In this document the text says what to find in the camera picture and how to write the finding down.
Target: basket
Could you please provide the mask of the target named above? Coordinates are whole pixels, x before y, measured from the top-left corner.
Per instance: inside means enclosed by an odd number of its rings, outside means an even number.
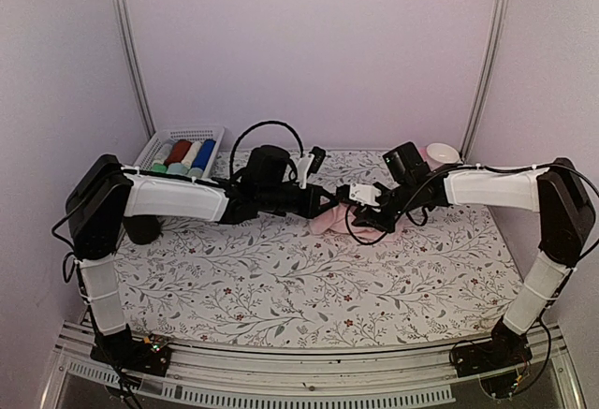
[[[225,128],[223,126],[190,126],[186,128],[172,128],[169,130],[156,131],[139,154],[134,166],[139,166],[143,170],[149,170],[152,167],[153,158],[163,144],[169,139],[187,139],[192,142],[195,142],[196,140],[203,142],[207,139],[214,139],[216,144],[214,145],[214,150],[212,150],[212,154],[208,160],[204,174],[202,175],[202,178],[209,178],[212,166],[214,165],[214,159],[216,159],[224,134]]]

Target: zip tie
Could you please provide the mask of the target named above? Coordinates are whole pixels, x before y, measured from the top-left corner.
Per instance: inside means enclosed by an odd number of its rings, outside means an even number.
[[[81,294],[81,292],[79,293],[79,295],[81,295],[81,297],[85,300],[87,300],[87,304],[92,304],[92,302],[94,301],[98,301],[99,299],[107,299],[108,297],[112,297],[113,295],[116,295],[119,293],[119,290],[115,290],[112,292],[109,292],[108,294],[104,294],[104,295],[100,295],[98,297],[90,297],[89,295],[83,295]]]
[[[557,297],[546,297],[545,295],[540,294],[539,292],[534,290],[532,287],[527,285],[526,282],[524,282],[524,287],[526,287],[528,290],[533,292],[539,299],[544,299],[546,301],[555,301],[556,299],[558,299]]]

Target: pink cloth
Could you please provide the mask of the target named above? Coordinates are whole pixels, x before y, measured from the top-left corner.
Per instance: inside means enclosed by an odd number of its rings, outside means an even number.
[[[341,203],[337,205],[335,208],[328,210],[327,212],[323,212],[318,217],[315,217],[310,221],[310,231],[312,234],[320,235],[323,234],[328,229],[335,231],[337,233],[349,234],[347,232],[347,227],[345,226],[345,212],[347,211],[347,205]],[[354,217],[353,213],[349,213],[347,219],[349,220],[349,224],[354,221],[356,217]],[[383,238],[383,241],[395,241],[401,235],[400,225],[402,221],[398,222],[395,226],[395,232],[386,235]],[[351,226],[352,233],[358,236],[361,239],[366,241],[374,241],[378,239],[381,234],[379,230],[374,228],[367,228],[361,226]]]

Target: black cable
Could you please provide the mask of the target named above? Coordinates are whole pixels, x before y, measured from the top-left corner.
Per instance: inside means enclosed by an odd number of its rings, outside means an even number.
[[[65,282],[65,284],[70,283],[71,278],[73,278],[73,273],[75,272],[75,259],[73,259],[73,262],[71,263],[71,270],[68,273],[66,273],[66,263],[68,262],[68,259],[70,257],[75,258],[75,253],[68,252],[63,258],[63,281]]]
[[[414,220],[414,217],[412,217],[412,214],[409,211],[405,215],[408,218],[408,220],[412,223],[412,225],[425,226],[427,224],[427,222],[429,222],[429,214],[427,213],[427,209],[424,207],[422,207],[422,221],[421,222],[417,222],[416,220]]]
[[[549,331],[549,328],[547,328],[547,325],[545,325],[545,323],[543,322],[543,319],[542,319],[544,312],[545,312],[545,310],[543,310],[543,312],[539,315],[539,318],[537,319],[537,322],[539,322],[539,325],[541,325],[541,327],[545,330],[545,333],[547,334],[547,343],[548,343],[547,344],[547,355],[545,356],[545,360],[543,361],[541,370],[539,370],[539,373],[536,374],[536,376],[533,378],[533,381],[529,382],[529,384],[526,387],[517,387],[516,390],[511,395],[506,395],[504,397],[495,397],[495,400],[508,400],[508,399],[517,397],[518,395],[526,392],[528,389],[530,389],[532,386],[534,386],[534,384],[539,380],[539,378],[543,375],[543,372],[547,368],[547,366],[549,364],[549,360],[551,359],[552,339],[551,339],[551,332]]]
[[[374,241],[363,241],[362,239],[360,239],[358,236],[356,236],[356,234],[354,234],[354,232],[352,231],[352,228],[349,224],[349,210],[350,209],[351,209],[351,206],[347,205],[347,209],[345,210],[345,228],[347,229],[347,232],[353,238],[354,241],[356,241],[360,245],[376,245],[378,242],[382,241],[387,236],[388,233],[385,231]]]
[[[65,217],[63,217],[63,218],[62,218],[62,219],[60,219],[58,222],[56,222],[56,223],[54,224],[54,226],[53,226],[53,227],[51,228],[51,230],[50,230],[50,233],[52,234],[52,236],[53,236],[54,238],[58,239],[59,241],[62,241],[62,242],[64,242],[66,245],[68,245],[68,246],[70,247],[70,249],[71,249],[71,250],[75,250],[75,245],[73,245],[73,242],[71,242],[69,239],[67,239],[67,238],[64,238],[63,236],[61,236],[60,234],[58,234],[58,233],[56,232],[56,230],[57,230],[58,228],[60,228],[62,225],[64,225],[64,224],[65,224],[65,222],[66,222],[68,219],[70,219],[70,218],[73,216],[73,214],[74,214],[75,212],[77,212],[77,211],[78,211],[78,210],[79,210],[79,209],[80,209],[80,208],[81,208],[81,207],[82,207],[82,206],[83,206],[85,203],[87,203],[87,201],[85,201],[85,200],[82,200],[82,201],[80,201],[80,202],[79,202],[79,203],[78,203],[78,204],[75,206],[75,208],[73,208],[71,211],[69,211],[69,212],[66,214],[66,216],[65,216]]]
[[[293,159],[289,158],[287,159],[287,165],[289,166],[289,174],[287,175],[287,179],[293,183],[298,179],[298,167],[296,166],[296,163],[293,162]]]
[[[257,128],[259,128],[260,126],[264,126],[264,125],[280,125],[280,126],[285,127],[287,130],[289,130],[291,132],[291,134],[294,136],[294,138],[296,139],[296,141],[298,142],[299,154],[301,156],[303,156],[303,144],[301,143],[300,135],[298,135],[298,132],[296,130],[294,130],[291,125],[286,124],[285,122],[281,122],[281,121],[258,122],[257,124],[250,126],[247,130],[245,130],[243,133],[241,133],[241,135],[237,138],[237,140],[233,144],[233,148],[231,149],[231,156],[229,157],[229,161],[228,161],[229,180],[232,180],[233,175],[235,174],[235,172],[233,170],[233,161],[235,160],[235,152],[237,151],[237,148],[239,147],[241,140],[243,138],[245,138],[247,135],[249,135],[251,132],[256,130]]]

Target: leaf pattern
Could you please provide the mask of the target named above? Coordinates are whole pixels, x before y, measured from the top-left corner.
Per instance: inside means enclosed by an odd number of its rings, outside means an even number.
[[[247,160],[239,153],[235,169]],[[227,175],[221,153],[214,174]],[[329,153],[312,183],[392,186],[380,152]],[[485,207],[438,208],[373,247],[310,234],[295,215],[238,226],[165,218],[150,245],[127,237],[116,271],[129,324],[213,343],[351,347],[423,343],[492,328],[521,286]]]

